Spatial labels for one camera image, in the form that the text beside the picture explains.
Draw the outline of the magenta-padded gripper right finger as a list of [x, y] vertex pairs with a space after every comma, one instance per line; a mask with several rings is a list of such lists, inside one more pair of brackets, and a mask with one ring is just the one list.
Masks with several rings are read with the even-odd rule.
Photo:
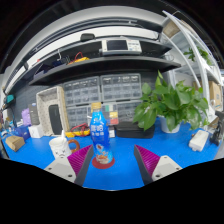
[[134, 146], [134, 156], [145, 185], [181, 170], [168, 155], [158, 156], [139, 145]]

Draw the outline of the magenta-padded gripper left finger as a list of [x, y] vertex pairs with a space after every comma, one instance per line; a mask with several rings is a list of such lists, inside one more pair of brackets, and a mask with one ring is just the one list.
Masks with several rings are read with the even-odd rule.
[[68, 157], [60, 156], [55, 159], [45, 171], [82, 186], [93, 154], [93, 146], [88, 145]]

